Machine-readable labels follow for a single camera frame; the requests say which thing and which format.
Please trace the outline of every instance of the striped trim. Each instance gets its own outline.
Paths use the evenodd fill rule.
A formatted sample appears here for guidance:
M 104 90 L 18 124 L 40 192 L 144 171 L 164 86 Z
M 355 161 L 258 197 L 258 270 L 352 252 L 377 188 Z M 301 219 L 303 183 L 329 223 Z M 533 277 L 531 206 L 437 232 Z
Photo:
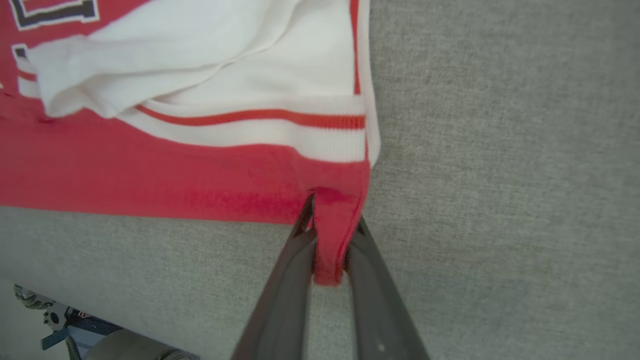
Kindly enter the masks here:
M 272 113 L 272 115 L 287 113 L 290 112 L 282 111 L 281 114 Z M 118 115 L 117 118 L 152 136 L 190 145 L 209 147 L 281 145 L 292 147 L 300 155 L 313 160 L 351 163 L 366 159 L 366 134 L 363 127 L 345 129 L 305 126 L 282 117 L 194 126 L 167 122 L 155 115 L 156 113 L 148 110 L 133 108 Z
M 36 69 L 27 59 L 27 45 L 13 44 L 11 53 L 18 68 L 18 92 L 26 97 L 40 98 L 40 88 L 36 82 Z
M 226 124 L 228 122 L 256 119 L 282 119 L 302 126 L 325 127 L 331 129 L 364 129 L 363 115 L 318 115 L 299 113 L 283 109 L 245 110 L 203 117 L 175 117 L 158 113 L 144 106 L 137 110 L 158 120 L 176 125 L 208 126 Z

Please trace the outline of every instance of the garment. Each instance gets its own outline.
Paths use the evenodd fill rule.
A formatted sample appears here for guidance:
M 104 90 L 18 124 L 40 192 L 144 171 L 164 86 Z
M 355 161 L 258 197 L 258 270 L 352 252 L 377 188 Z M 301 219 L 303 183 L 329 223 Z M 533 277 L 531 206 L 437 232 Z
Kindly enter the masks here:
M 368 3 L 0 6 L 0 204 L 290 224 L 313 192 L 340 281 L 380 147 Z

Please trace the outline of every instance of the grey fabric surface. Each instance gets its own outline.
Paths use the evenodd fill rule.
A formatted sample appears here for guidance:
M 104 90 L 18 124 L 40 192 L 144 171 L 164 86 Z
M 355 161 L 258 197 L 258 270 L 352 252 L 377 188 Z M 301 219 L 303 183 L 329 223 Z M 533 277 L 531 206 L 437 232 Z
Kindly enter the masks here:
M 639 19 L 633 0 L 373 1 L 365 216 L 434 359 L 637 359 Z M 225 359 L 288 231 L 2 208 L 0 275 Z M 313 288 L 310 359 L 351 358 L 348 295 Z

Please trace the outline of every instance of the red fabric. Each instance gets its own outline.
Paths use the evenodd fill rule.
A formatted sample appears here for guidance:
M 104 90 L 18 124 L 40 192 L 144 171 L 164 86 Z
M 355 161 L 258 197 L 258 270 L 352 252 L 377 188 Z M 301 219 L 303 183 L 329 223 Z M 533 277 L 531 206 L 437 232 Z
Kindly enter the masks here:
M 0 204 L 292 224 L 307 194 L 315 192 L 319 233 L 315 279 L 319 284 L 338 284 L 346 245 L 369 185 L 368 161 L 315 161 L 290 147 L 274 145 L 217 148 L 173 143 L 88 110 L 51 119 L 38 99 L 19 95 L 13 44 L 33 47 L 87 35 L 143 2 L 101 1 L 100 21 L 26 31 L 17 30 L 8 1 L 0 2 Z M 357 11 L 357 0 L 352 3 L 356 5 L 351 9 Z M 335 120 L 292 114 L 295 122 L 311 119 L 317 126 Z M 362 117 L 352 120 L 350 127 L 364 126 Z

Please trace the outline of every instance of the red stripe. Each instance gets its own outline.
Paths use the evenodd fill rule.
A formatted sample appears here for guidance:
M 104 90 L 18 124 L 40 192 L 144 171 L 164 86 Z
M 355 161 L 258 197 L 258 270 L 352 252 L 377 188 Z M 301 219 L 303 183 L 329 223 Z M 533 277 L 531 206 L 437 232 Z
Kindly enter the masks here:
M 136 106 L 136 109 L 158 120 L 187 126 L 218 125 L 242 120 L 283 119 L 303 126 L 329 127 L 334 129 L 364 129 L 364 115 L 317 115 L 296 113 L 281 109 L 266 109 L 237 111 L 203 117 L 174 117 L 157 113 L 142 105 Z
M 36 81 L 37 79 L 36 74 L 30 74 L 22 70 L 18 70 L 18 76 L 21 77 L 22 79 L 29 80 L 29 81 Z
M 353 93 L 360 95 L 360 76 L 358 75 L 358 5 L 359 0 L 351 0 L 351 28 L 353 29 L 353 53 L 355 54 L 355 86 Z

